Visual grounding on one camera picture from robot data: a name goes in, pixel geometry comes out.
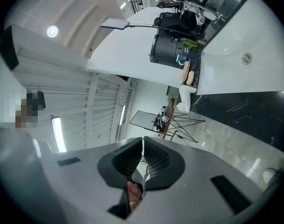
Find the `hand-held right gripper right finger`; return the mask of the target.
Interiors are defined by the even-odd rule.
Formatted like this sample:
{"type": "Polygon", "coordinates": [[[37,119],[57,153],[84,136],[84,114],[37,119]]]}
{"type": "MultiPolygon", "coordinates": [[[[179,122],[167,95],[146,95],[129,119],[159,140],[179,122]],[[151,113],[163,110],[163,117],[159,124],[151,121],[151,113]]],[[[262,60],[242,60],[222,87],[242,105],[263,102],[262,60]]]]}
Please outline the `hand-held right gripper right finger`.
{"type": "Polygon", "coordinates": [[[133,224],[243,224],[274,192],[210,152],[168,140],[145,137],[144,157],[150,179],[133,224]]]}

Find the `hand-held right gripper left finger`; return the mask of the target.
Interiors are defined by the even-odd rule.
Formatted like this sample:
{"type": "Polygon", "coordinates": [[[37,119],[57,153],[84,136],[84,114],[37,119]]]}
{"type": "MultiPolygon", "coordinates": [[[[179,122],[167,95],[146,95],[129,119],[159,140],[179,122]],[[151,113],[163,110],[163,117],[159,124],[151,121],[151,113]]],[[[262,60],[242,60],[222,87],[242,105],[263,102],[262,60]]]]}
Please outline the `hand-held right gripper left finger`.
{"type": "Polygon", "coordinates": [[[127,183],[142,185],[136,169],[141,138],[65,153],[53,153],[42,141],[39,148],[44,173],[64,213],[63,223],[128,223],[132,211],[127,183]]]}

